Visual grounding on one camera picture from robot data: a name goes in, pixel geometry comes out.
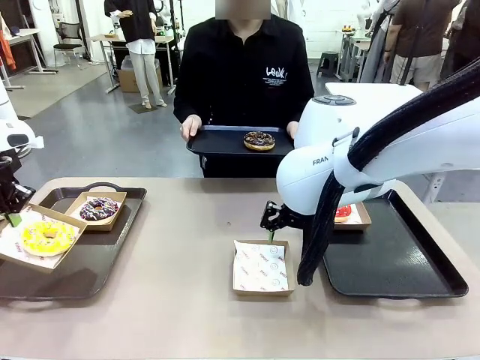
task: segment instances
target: chocolate donut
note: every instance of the chocolate donut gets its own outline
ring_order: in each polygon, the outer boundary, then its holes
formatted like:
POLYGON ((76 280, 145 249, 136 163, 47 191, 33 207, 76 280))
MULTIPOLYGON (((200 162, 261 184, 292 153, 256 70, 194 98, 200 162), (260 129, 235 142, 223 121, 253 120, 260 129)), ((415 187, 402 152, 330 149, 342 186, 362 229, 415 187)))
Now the chocolate donut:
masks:
POLYGON ((243 139, 243 143, 249 149, 258 152, 267 152, 275 147, 275 138, 269 133, 262 131, 252 131, 247 133, 243 139))
POLYGON ((80 210, 80 217, 87 221, 99 221, 110 218, 119 210, 115 201, 108 197, 89 200, 80 210))

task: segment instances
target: black stool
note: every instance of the black stool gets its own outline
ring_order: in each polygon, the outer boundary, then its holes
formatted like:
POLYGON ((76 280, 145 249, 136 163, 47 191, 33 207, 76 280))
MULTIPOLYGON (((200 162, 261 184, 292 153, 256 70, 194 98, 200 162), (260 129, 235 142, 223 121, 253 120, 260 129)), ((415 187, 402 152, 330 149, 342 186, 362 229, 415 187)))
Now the black stool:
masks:
POLYGON ((318 74, 322 73, 322 75, 326 75, 327 77, 333 77, 335 75, 335 62, 338 62, 338 52, 322 52, 316 76, 318 77, 318 74))

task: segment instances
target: hand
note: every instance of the hand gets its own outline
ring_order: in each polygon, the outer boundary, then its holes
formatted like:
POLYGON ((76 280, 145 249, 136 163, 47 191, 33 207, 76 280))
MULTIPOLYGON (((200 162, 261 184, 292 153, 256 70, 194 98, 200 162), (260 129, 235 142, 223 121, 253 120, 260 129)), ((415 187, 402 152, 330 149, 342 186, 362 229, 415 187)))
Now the hand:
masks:
POLYGON ((122 11, 117 17, 124 19, 125 17, 131 17, 134 13, 131 10, 122 11))
POLYGON ((390 56, 391 56, 391 55, 390 55, 390 52, 389 52, 389 51, 385 51, 385 52, 383 53, 383 61, 384 61, 386 64, 389 63, 389 61, 390 61, 390 56))
POLYGON ((180 127, 181 137, 188 141, 191 137, 197 135, 197 131, 202 127, 202 119, 198 115, 190 115, 180 127))
POLYGON ((298 121, 291 121, 286 126, 286 132, 290 135, 290 137, 293 140, 295 140, 295 135, 297 134, 298 129, 299 129, 299 122, 298 121))
POLYGON ((153 30, 153 35, 157 36, 157 22, 151 19, 151 29, 153 30))

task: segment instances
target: shirt collar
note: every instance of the shirt collar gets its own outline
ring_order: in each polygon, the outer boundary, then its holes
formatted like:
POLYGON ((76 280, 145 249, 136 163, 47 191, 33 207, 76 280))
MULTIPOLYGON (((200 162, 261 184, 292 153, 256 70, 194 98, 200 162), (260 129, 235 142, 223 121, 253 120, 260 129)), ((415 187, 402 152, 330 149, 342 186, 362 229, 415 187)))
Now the shirt collar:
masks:
MULTIPOLYGON (((218 22, 218 34, 222 38, 225 38, 228 35, 234 35, 232 29, 228 25, 228 20, 218 20, 218 22)), ((260 30, 257 32, 257 34, 268 36, 278 35, 277 19, 274 14, 271 15, 271 19, 263 20, 263 24, 260 26, 260 30)))

